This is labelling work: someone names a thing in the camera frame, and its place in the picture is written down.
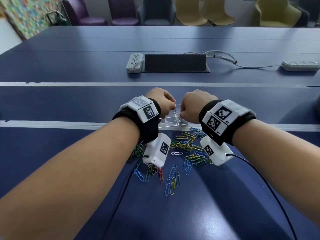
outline yellow chair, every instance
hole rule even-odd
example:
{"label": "yellow chair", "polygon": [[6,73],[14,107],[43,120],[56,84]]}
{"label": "yellow chair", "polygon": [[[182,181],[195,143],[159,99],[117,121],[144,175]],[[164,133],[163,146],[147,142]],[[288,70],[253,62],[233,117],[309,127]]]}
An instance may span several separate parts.
{"label": "yellow chair", "polygon": [[263,27],[293,28],[301,11],[290,5],[289,0],[257,0],[259,24]]}
{"label": "yellow chair", "polygon": [[226,14],[224,0],[204,0],[204,16],[216,25],[228,25],[236,20]]}
{"label": "yellow chair", "polygon": [[199,26],[208,20],[199,11],[199,0],[176,0],[177,19],[186,26]]}

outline table surface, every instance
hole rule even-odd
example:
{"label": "table surface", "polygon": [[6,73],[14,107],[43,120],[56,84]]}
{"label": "table surface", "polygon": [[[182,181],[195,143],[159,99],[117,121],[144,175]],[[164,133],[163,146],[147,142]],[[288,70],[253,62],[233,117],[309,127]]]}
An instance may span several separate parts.
{"label": "table surface", "polygon": [[[319,124],[315,102],[320,94],[320,72],[237,69],[219,59],[207,60],[211,73],[127,74],[125,70],[134,52],[223,50],[244,66],[320,61],[319,41],[319,29],[51,27],[0,56],[0,196],[92,132],[38,125],[109,122],[121,104],[155,86],[168,90],[177,103],[194,89],[234,100],[254,110],[262,121],[294,125],[301,132],[291,133],[320,146],[319,130],[306,129]],[[8,125],[12,121],[17,128]],[[181,134],[163,132],[171,138]],[[76,239],[101,239],[134,163],[125,165]],[[272,194],[242,161],[194,167],[186,176],[182,158],[169,155],[163,167],[165,179],[173,164],[182,184],[173,196],[164,195],[165,185],[157,177],[148,183],[131,178],[105,239],[293,238]],[[147,170],[146,165],[139,169],[143,174]],[[320,239],[317,226],[280,200],[298,239]]]}

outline white tape line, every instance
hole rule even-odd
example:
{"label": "white tape line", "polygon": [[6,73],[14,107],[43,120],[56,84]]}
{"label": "white tape line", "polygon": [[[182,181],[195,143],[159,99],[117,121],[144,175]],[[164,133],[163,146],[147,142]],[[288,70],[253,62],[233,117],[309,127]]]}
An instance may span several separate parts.
{"label": "white tape line", "polygon": [[7,87],[231,87],[231,88],[309,88],[289,83],[215,83],[215,82],[0,82]]}
{"label": "white tape line", "polygon": [[[30,121],[10,120],[0,121],[0,127],[10,128],[52,128],[52,129],[77,129],[97,130],[106,123],[68,122],[68,121]],[[288,132],[320,132],[320,124],[271,124],[272,126]],[[187,124],[159,128],[161,131],[189,131],[190,127],[201,128],[200,124]]]}

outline black wrist strap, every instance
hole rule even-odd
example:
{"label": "black wrist strap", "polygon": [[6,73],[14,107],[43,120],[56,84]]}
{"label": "black wrist strap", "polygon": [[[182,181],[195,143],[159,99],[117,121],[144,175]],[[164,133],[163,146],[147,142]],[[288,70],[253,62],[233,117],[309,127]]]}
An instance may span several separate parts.
{"label": "black wrist strap", "polygon": [[255,119],[256,116],[252,111],[250,111],[249,113],[246,113],[245,115],[238,117],[232,124],[228,125],[228,127],[222,133],[222,135],[219,136],[215,132],[213,132],[205,123],[202,122],[206,113],[219,102],[222,102],[222,100],[214,100],[209,102],[206,106],[204,106],[201,112],[199,113],[199,121],[201,123],[203,132],[206,133],[218,145],[221,146],[223,142],[226,142],[233,146],[232,137],[235,131],[248,121]]}
{"label": "black wrist strap", "polygon": [[140,131],[139,143],[141,143],[142,141],[144,143],[149,143],[150,141],[155,140],[159,134],[158,124],[160,123],[161,107],[157,101],[155,101],[152,98],[149,98],[149,99],[153,101],[159,114],[153,117],[151,120],[148,120],[144,124],[140,120],[137,112],[128,107],[123,108],[121,111],[116,113],[115,116],[112,118],[112,120],[118,117],[127,117],[131,119],[137,125]]}

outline fist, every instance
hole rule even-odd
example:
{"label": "fist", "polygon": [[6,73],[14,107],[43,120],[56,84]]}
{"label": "fist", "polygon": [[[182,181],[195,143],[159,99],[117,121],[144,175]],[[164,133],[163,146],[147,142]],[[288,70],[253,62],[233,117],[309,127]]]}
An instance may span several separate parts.
{"label": "fist", "polygon": [[176,100],[173,96],[166,90],[162,88],[154,88],[151,91],[147,92],[146,98],[154,99],[158,102],[161,108],[160,118],[165,118],[169,114],[170,110],[176,108]]}
{"label": "fist", "polygon": [[180,116],[186,121],[198,124],[200,123],[199,114],[203,107],[207,103],[217,99],[216,96],[198,89],[193,92],[187,92],[181,102]]}

